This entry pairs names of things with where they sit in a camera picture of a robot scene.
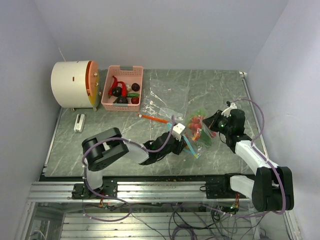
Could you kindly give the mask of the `red fake chili pepper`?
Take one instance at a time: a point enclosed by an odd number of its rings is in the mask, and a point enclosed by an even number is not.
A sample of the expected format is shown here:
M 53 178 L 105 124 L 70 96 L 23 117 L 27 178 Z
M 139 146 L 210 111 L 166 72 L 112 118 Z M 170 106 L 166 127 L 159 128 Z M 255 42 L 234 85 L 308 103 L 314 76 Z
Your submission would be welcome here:
M 113 95 L 112 93 L 113 88 L 118 86 L 118 79 L 114 75 L 112 76 L 112 78 L 113 78 L 113 83 L 108 91 L 108 98 L 110 98 Z

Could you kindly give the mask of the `blue zip bag with strawberries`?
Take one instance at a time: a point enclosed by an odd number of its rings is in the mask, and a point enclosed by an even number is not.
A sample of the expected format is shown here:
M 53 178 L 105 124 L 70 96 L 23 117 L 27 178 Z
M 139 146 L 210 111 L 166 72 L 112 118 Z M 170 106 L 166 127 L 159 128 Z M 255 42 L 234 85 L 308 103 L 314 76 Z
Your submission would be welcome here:
M 186 127 L 183 134 L 186 138 L 186 147 L 183 150 L 196 159 L 213 145 L 213 140 L 217 136 L 216 132 L 209 130 L 205 125 L 204 119 L 207 117 L 208 112 L 201 107 L 191 110 L 183 120 L 183 125 Z

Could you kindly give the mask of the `orange zip bag with vegetables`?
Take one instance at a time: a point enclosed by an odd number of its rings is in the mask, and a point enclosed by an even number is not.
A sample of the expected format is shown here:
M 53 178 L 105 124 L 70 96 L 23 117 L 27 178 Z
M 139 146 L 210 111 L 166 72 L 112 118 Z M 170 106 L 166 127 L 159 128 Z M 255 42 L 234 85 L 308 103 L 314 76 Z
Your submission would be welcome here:
M 185 120 L 190 91 L 186 82 L 149 75 L 142 83 L 141 114 L 165 120 L 174 116 L 176 122 Z

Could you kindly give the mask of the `round white drawer organizer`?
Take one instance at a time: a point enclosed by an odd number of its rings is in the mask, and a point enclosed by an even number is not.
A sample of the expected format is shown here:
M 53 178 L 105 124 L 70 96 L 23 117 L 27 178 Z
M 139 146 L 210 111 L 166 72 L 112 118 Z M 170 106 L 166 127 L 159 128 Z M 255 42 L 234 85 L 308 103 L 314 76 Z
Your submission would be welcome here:
M 57 62 L 51 72 L 51 90 L 65 109 L 98 110 L 99 65 L 94 60 Z

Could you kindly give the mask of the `dark red fake fruit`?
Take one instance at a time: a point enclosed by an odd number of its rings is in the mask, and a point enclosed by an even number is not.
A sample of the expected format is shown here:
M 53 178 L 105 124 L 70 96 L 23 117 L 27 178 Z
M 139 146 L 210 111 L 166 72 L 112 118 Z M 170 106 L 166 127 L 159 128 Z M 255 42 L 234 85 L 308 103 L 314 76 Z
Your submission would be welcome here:
M 134 92 L 139 92 L 140 91 L 140 85 L 138 83 L 133 83 L 131 85 L 131 90 L 134 91 Z

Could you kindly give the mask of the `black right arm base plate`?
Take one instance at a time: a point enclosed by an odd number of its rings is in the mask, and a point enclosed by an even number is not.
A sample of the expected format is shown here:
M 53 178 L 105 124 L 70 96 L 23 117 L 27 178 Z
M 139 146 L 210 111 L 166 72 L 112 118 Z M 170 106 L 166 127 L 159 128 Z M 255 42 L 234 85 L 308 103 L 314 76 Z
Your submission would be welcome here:
M 199 187 L 207 199 L 235 199 L 236 192 L 223 182 L 206 182 Z

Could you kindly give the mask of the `dark purple fake plum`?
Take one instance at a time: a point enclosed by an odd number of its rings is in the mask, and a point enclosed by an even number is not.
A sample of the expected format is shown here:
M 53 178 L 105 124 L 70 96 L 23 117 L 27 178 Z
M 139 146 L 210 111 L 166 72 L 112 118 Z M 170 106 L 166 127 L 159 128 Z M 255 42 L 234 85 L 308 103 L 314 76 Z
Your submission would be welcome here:
M 120 96 L 116 99 L 117 104 L 128 104 L 128 99 L 124 96 Z

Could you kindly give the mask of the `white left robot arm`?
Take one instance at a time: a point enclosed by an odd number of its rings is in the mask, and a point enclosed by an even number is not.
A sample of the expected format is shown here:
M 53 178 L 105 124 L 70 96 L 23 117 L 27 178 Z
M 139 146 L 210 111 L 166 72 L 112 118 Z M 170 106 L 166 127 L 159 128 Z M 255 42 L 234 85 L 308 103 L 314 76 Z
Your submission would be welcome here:
M 119 160 L 133 160 L 148 166 L 162 160 L 166 155 L 179 155 L 186 146 L 183 133 L 185 126 L 178 123 L 155 140 L 138 144 L 123 138 L 117 127 L 85 139 L 82 143 L 84 167 L 84 192 L 96 199 L 102 193 L 102 170 Z

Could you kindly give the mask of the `pink perforated plastic basket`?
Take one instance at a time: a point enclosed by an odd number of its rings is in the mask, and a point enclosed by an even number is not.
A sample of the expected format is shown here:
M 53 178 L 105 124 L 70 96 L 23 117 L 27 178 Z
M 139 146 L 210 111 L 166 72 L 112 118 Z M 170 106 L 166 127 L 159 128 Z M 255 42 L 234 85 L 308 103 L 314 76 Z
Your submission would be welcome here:
M 143 73 L 142 66 L 109 66 L 101 98 L 105 110 L 138 112 L 142 102 Z

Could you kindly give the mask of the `small white rectangular device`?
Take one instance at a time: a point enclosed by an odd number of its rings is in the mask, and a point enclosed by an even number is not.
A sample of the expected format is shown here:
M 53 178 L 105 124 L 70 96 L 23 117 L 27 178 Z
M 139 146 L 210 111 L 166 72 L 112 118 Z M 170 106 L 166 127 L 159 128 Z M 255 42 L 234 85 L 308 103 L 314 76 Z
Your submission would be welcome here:
M 77 114 L 74 128 L 73 128 L 74 132 L 81 133 L 83 131 L 85 120 L 86 120 L 85 114 Z

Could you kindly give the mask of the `white fake mushroom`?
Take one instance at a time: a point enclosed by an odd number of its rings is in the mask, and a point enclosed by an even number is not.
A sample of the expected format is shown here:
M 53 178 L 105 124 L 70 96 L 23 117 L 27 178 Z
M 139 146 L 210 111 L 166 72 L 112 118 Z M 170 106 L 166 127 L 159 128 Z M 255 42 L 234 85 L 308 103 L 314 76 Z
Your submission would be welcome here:
M 126 84 L 126 89 L 127 89 L 128 92 L 130 92 L 132 90 L 131 85 Z

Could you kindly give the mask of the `green fake chili pepper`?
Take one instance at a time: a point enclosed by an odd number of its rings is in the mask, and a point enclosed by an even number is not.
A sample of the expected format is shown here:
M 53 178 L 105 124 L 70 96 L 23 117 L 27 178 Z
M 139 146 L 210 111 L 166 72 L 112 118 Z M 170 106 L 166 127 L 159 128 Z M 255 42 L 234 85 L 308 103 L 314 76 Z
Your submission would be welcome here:
M 127 98 L 139 98 L 140 94 L 139 93 L 128 93 Z

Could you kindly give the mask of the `aluminium frame rail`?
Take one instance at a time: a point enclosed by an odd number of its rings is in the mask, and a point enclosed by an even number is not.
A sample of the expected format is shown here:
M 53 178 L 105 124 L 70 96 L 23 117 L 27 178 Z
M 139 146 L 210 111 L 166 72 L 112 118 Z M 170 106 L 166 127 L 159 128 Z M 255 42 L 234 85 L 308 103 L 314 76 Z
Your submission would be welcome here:
M 99 203 L 99 198 L 72 199 L 75 182 L 34 182 L 28 202 L 36 203 Z M 127 182 L 117 183 L 116 197 L 128 203 L 206 202 L 200 191 L 204 182 Z

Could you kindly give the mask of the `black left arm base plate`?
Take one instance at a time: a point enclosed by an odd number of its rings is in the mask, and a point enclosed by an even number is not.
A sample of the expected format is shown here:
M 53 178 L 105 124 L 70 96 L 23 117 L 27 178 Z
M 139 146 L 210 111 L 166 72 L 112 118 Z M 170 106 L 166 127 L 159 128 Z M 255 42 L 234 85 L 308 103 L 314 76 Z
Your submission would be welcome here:
M 116 197 L 118 192 L 118 185 L 113 181 L 104 181 L 101 187 L 98 187 L 93 191 L 107 197 Z M 89 190 L 85 183 L 77 183 L 73 186 L 71 198 L 73 200 L 91 200 L 98 199 L 99 195 L 96 195 L 91 190 Z

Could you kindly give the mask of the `dark fake eggplant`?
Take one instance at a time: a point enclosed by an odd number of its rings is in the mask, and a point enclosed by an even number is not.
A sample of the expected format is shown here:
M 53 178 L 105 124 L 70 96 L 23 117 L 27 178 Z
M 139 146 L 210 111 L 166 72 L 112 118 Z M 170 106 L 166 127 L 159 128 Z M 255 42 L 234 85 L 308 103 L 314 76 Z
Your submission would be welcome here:
M 111 90 L 111 95 L 114 97 L 120 97 L 122 96 L 123 89 L 120 86 L 116 86 Z

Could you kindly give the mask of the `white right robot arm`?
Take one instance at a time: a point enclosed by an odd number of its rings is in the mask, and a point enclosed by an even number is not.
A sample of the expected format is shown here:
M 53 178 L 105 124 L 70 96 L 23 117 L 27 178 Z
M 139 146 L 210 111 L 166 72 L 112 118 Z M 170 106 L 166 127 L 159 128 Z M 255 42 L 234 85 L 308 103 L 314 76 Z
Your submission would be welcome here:
M 254 179 L 245 175 L 233 175 L 220 186 L 221 194 L 226 198 L 237 192 L 251 199 L 259 212 L 290 211 L 294 208 L 294 189 L 292 171 L 279 166 L 256 147 L 252 139 L 245 134 L 245 112 L 241 109 L 218 110 L 202 124 L 210 131 L 225 136 L 226 145 L 239 156 L 254 173 Z

